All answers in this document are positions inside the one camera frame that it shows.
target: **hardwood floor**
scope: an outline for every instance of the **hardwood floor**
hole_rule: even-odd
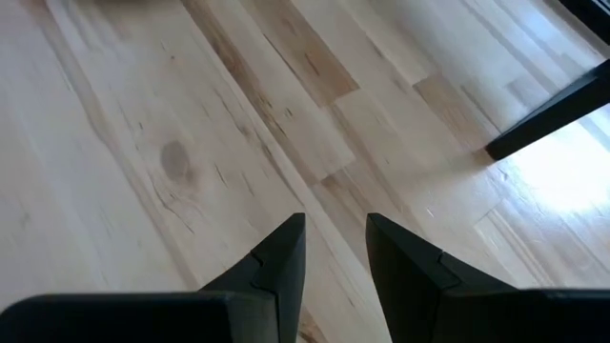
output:
[[[303,342],[390,340],[367,212],[519,287],[607,288],[610,109],[481,150],[604,59],[568,21],[540,0],[0,2],[0,306],[196,290],[293,212]]]

